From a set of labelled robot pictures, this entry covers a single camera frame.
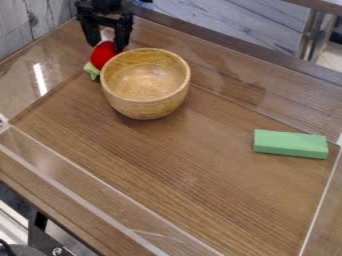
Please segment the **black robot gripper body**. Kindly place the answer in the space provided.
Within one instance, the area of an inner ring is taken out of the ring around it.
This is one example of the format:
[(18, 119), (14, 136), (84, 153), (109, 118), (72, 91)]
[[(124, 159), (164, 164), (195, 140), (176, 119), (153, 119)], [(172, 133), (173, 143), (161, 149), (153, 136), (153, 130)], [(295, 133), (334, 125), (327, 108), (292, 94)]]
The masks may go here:
[(129, 27), (133, 6), (128, 0), (76, 0), (76, 19), (82, 26)]

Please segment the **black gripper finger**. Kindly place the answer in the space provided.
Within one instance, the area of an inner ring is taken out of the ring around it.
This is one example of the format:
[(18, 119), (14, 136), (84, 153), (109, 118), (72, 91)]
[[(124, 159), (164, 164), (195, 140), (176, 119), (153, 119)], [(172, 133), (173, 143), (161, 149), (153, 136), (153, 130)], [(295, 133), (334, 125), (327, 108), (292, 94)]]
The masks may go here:
[(115, 51), (121, 52), (129, 43), (129, 36), (132, 32), (132, 22), (120, 22), (115, 25)]
[(99, 25), (87, 19), (80, 20), (87, 43), (95, 47), (101, 40)]

